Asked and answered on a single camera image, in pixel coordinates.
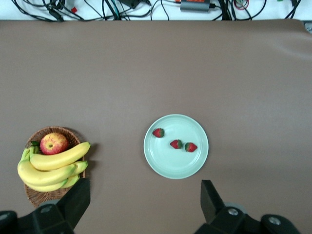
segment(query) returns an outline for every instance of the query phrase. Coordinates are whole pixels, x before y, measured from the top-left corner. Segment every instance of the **round plate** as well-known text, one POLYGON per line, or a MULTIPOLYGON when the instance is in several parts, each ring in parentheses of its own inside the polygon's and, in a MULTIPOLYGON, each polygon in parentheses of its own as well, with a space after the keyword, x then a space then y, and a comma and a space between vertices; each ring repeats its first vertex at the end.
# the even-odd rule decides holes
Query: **round plate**
POLYGON ((155 121, 144 139, 144 153, 151 168, 163 177, 183 179, 195 174, 208 156, 208 139, 204 129, 194 119, 185 115, 167 115, 155 121), (155 137, 153 131, 162 128, 165 135, 155 137), (170 142, 182 141, 182 149, 174 149, 170 142), (192 142, 194 152, 186 152, 184 145, 192 142))

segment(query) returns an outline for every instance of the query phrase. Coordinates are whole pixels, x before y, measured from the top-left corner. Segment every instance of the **silver bolt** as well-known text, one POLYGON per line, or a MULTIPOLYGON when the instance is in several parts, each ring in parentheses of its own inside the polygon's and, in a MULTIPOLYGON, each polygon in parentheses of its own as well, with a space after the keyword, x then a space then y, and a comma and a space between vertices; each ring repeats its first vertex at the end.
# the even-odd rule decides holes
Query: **silver bolt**
POLYGON ((281 221, 278 218, 275 218, 275 217, 270 217, 269 218, 269 222, 274 224, 274 225, 280 225, 281 224, 281 221))
POLYGON ((228 209, 228 212, 230 215, 234 215, 234 216, 238 215, 238 211, 234 208, 228 209))
POLYGON ((4 220, 8 217, 9 215, 8 214, 2 214, 0 215, 0 220, 4 220))
POLYGON ((46 213, 49 212, 51 210, 52 206, 47 206, 41 209, 40 213, 46 213))

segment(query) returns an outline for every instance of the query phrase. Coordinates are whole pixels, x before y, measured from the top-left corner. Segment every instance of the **wicker basket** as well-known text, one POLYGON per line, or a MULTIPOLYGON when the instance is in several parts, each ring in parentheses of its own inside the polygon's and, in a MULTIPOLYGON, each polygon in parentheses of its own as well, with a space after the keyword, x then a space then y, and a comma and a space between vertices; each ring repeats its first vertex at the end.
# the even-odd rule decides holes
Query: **wicker basket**
MULTIPOLYGON (((77 136, 70 131, 67 128, 59 127, 59 126, 49 126, 42 128, 35 132, 27 141, 26 148, 29 148, 31 146, 32 141, 38 141, 40 142, 41 139, 49 134, 49 133, 61 133, 63 134, 67 140, 69 141, 68 148, 72 148, 75 145, 78 145, 80 143, 80 140, 77 138, 77 136)), ((85 171, 80 174, 81 178, 85 178, 85 171)), ((42 202, 54 200, 54 199, 61 199, 68 190, 70 190, 71 187, 66 189, 58 189, 51 192, 38 192, 31 188, 29 188, 26 184, 24 184, 24 189, 26 191, 26 195, 29 199, 29 201, 35 206, 38 207, 42 202)))

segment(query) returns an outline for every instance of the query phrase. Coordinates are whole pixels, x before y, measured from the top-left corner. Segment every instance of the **red tag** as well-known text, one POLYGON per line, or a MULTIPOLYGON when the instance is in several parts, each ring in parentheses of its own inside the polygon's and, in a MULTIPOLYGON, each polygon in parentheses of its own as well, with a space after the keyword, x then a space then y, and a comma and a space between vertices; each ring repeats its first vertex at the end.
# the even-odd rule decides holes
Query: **red tag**
POLYGON ((73 8, 72 8, 72 12, 73 12, 73 13, 76 13, 76 12, 77 12, 77 8, 73 7, 73 8))

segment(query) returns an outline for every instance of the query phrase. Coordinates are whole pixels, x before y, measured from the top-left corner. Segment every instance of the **yellow banana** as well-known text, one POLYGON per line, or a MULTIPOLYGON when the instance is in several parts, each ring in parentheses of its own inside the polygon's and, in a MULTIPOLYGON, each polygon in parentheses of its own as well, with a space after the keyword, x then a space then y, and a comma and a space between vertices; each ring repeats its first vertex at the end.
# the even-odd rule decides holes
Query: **yellow banana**
POLYGON ((24 158, 22 158, 18 164, 18 174, 24 183, 34 186, 56 184, 67 179, 76 169, 76 165, 71 164, 52 171, 39 171, 30 163, 29 155, 30 152, 34 151, 34 147, 30 147, 29 151, 24 151, 26 152, 24 158))
POLYGON ((86 170, 88 166, 88 161, 77 161, 74 163, 76 165, 76 169, 74 170, 72 176, 79 175, 81 172, 86 170))
POLYGON ((67 183, 67 181, 68 181, 68 179, 65 179, 64 181, 61 181, 59 183, 46 185, 46 186, 36 186, 36 185, 29 184, 25 181, 24 181, 24 183, 29 188, 36 190, 38 192, 51 192, 51 191, 57 190, 57 189, 61 188, 62 186, 64 186, 67 183))
POLYGON ((61 189, 66 189, 69 188, 71 186, 73 186, 74 184, 76 184, 76 182, 80 179, 79 174, 78 175, 73 175, 71 177, 68 178, 68 181, 66 184, 64 184, 61 189))
POLYGON ((82 158, 88 152, 90 146, 90 143, 86 141, 62 153, 49 156, 35 154, 31 151, 30 162, 38 170, 55 170, 57 168, 72 164, 82 158))

